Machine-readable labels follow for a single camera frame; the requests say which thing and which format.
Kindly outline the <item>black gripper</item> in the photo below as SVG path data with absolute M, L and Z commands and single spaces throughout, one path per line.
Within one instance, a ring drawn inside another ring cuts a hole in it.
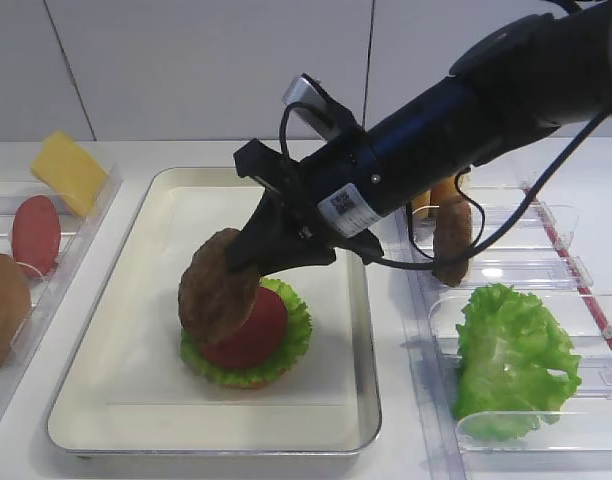
M 253 139 L 233 154 L 239 177 L 265 188 L 252 216 L 225 249 L 231 272 L 253 267 L 259 273 L 326 266 L 337 248 L 357 253 L 366 263 L 384 255 L 377 237 L 365 230 L 346 238 L 321 215 L 296 176 L 296 163 Z

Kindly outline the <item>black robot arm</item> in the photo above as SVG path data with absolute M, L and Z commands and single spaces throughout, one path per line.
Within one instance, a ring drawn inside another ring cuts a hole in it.
M 264 194 L 226 248 L 227 266 L 268 275 L 328 265 L 340 249 L 384 264 L 371 227 L 417 195 L 565 125 L 593 130 L 612 115 L 612 1 L 502 27 L 370 129 L 306 74 L 284 105 L 324 145 L 298 161 L 258 140 L 236 151 L 237 173 Z

